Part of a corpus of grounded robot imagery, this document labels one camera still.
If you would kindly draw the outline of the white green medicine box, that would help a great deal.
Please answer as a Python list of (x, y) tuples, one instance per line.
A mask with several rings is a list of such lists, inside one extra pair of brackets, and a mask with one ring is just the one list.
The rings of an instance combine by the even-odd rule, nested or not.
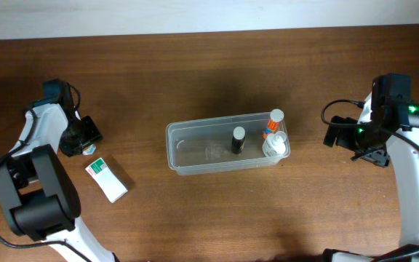
[(113, 174), (103, 158), (96, 159), (85, 170), (99, 185), (110, 203), (116, 202), (128, 192), (126, 186)]

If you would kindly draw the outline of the black bottle white cap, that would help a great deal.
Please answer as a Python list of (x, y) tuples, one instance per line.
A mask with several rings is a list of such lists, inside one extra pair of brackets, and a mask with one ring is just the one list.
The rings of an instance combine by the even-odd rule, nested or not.
[(244, 148), (245, 142), (245, 129), (243, 127), (235, 127), (231, 141), (231, 151), (234, 154), (240, 154)]

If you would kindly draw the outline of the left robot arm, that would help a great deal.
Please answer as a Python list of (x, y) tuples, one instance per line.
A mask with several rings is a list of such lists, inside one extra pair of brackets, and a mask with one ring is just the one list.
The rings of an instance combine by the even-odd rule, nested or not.
[(35, 102), (25, 112), (25, 126), (14, 147), (0, 157), (0, 208), (12, 233), (28, 237), (16, 244), (0, 235), (3, 246), (17, 249), (51, 247), (66, 261), (117, 261), (81, 217), (81, 202), (57, 151), (75, 140), (67, 155), (82, 154), (97, 141), (79, 105)]

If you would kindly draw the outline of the gold lid small jar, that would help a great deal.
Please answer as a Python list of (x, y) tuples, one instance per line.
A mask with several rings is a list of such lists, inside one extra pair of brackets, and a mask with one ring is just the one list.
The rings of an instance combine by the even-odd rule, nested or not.
[(95, 144), (92, 144), (92, 145), (90, 145), (90, 146), (88, 146), (88, 147), (86, 147), (83, 151), (82, 151), (82, 154), (83, 155), (92, 155), (92, 154), (94, 154), (94, 152), (95, 152), (95, 150), (96, 150), (96, 146), (95, 146)]

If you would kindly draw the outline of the white translucent spray bottle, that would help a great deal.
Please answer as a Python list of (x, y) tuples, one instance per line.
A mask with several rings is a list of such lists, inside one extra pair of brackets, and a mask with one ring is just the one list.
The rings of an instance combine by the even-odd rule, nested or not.
[(285, 155), (288, 152), (287, 134), (283, 131), (268, 134), (262, 150), (267, 157)]

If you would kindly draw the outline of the orange tube white cap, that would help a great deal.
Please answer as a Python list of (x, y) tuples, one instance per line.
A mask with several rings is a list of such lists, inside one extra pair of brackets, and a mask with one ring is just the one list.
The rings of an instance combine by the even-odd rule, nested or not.
[(284, 112), (280, 109), (274, 109), (269, 114), (270, 118), (268, 124), (263, 130), (263, 138), (266, 139), (271, 133), (275, 133), (279, 127), (279, 124), (284, 119)]

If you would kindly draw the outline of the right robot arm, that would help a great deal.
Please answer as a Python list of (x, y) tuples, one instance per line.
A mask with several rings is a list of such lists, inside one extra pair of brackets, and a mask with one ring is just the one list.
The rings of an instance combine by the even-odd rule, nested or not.
[(402, 219), (399, 248), (376, 261), (419, 261), (419, 105), (355, 104), (363, 110), (360, 118), (327, 121), (324, 143), (353, 151), (353, 160), (393, 165)]

